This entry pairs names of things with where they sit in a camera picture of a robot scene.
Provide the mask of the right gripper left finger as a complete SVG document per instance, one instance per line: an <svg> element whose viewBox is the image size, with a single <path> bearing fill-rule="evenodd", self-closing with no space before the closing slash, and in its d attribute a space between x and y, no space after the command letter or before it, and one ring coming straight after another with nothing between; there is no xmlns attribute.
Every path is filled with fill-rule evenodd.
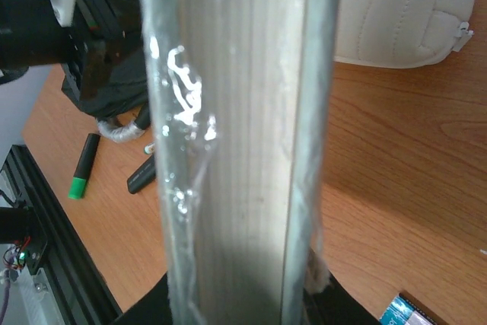
<svg viewBox="0 0 487 325"><path fill-rule="evenodd" d="M112 325L171 325L167 274L143 298L119 315Z"/></svg>

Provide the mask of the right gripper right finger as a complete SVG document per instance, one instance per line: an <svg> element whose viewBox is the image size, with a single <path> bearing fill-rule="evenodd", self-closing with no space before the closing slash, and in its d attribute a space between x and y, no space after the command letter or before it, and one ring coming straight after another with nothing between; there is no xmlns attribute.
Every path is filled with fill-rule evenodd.
<svg viewBox="0 0 487 325"><path fill-rule="evenodd" d="M329 271L324 259L309 250L304 277L302 324L379 324Z"/></svg>

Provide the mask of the purple dog picture book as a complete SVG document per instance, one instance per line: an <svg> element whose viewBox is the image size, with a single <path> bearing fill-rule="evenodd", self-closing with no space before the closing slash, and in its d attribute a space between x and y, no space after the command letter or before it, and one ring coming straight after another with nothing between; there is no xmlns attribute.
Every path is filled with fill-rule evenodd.
<svg viewBox="0 0 487 325"><path fill-rule="evenodd" d="M381 315L379 322L384 325L447 324L446 320L407 292L396 295Z"/></svg>

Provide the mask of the black student bag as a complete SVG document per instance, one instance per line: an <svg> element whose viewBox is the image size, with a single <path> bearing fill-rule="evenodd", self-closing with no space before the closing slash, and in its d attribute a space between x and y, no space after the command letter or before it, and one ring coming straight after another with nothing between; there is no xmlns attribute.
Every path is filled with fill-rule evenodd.
<svg viewBox="0 0 487 325"><path fill-rule="evenodd" d="M148 101L139 0L76 0L69 36L62 92L81 112L109 119Z"/></svg>

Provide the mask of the grey Gatsby book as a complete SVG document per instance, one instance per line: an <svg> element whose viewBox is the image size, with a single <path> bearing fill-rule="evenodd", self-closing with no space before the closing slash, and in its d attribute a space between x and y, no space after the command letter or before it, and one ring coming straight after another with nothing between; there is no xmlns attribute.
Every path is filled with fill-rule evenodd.
<svg viewBox="0 0 487 325"><path fill-rule="evenodd" d="M176 324L301 324L339 0L141 0Z"/></svg>

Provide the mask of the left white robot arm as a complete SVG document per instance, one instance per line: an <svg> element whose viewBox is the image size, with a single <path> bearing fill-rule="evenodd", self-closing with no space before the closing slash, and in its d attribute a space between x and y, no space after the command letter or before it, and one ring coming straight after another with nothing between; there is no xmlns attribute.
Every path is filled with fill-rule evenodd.
<svg viewBox="0 0 487 325"><path fill-rule="evenodd" d="M139 0L1 0L1 82L62 66L78 97L144 78Z"/></svg>

